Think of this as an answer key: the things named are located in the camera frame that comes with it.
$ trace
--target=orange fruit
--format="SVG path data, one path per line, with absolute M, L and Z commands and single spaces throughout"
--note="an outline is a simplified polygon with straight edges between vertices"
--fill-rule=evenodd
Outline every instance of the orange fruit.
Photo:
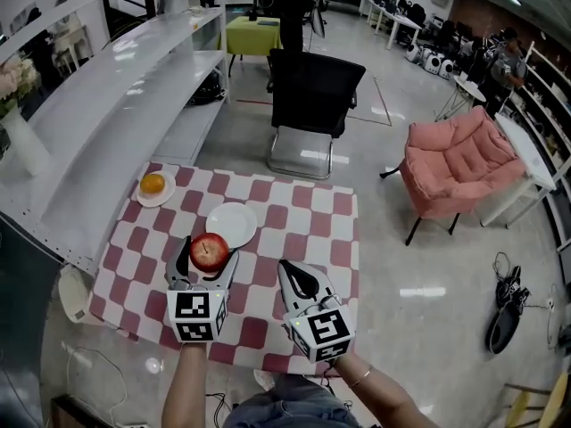
M 141 179 L 140 187 L 143 193 L 160 193 L 164 189 L 164 177 L 154 173 L 146 175 Z

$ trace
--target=plate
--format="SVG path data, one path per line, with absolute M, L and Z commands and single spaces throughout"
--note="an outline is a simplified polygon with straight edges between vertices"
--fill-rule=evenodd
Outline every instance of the plate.
M 242 247 L 256 233 L 258 220 L 242 203 L 224 203 L 212 210 L 206 219 L 206 231 L 224 238 L 230 249 Z
M 163 203 L 167 202 L 170 197 L 175 193 L 175 188 L 177 187 L 177 181 L 175 177 L 172 176 L 168 171 L 154 171 L 154 175 L 161 175 L 164 177 L 164 189 L 160 193 L 143 193 L 141 192 L 140 185 L 137 186 L 137 201 L 141 203 L 142 206 L 146 208 L 156 208 L 161 206 Z

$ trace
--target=white trash bin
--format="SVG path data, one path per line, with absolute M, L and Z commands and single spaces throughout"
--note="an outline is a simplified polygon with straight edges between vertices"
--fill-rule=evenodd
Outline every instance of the white trash bin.
M 60 300 L 68 319 L 74 324 L 103 325 L 103 322 L 89 313 L 87 289 L 81 273 L 76 267 L 66 265 L 60 271 L 58 282 Z

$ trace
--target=brown wall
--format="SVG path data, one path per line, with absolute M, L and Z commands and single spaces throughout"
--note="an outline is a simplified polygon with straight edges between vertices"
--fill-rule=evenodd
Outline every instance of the brown wall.
M 571 53 L 560 43 L 547 36 L 544 41 L 540 30 L 528 21 L 516 16 L 487 0 L 454 0 L 450 19 L 469 25 L 475 36 L 489 37 L 492 33 L 500 33 L 506 27 L 513 27 L 527 48 L 535 41 L 536 49 L 545 55 L 562 71 L 566 70 L 571 76 Z

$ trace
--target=wooden stool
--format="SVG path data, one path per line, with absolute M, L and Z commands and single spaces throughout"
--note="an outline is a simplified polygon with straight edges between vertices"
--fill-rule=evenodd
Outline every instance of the wooden stool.
M 555 383 L 552 391 L 538 390 L 531 387 L 525 387 L 523 385 L 506 383 L 504 388 L 520 390 L 520 393 L 517 395 L 511 406 L 508 406 L 509 412 L 506 417 L 506 428 L 524 428 L 534 424 L 538 424 L 538 428 L 549 428 L 557 418 L 559 409 L 563 403 L 563 398 L 565 398 L 568 377 L 568 374 L 562 374 Z M 545 406 L 529 406 L 532 393 L 548 396 L 547 404 Z M 541 418 L 532 420 L 531 422 L 519 424 L 527 411 L 542 411 L 542 416 Z M 494 417 L 486 427 L 490 426 L 498 418 L 498 416 Z

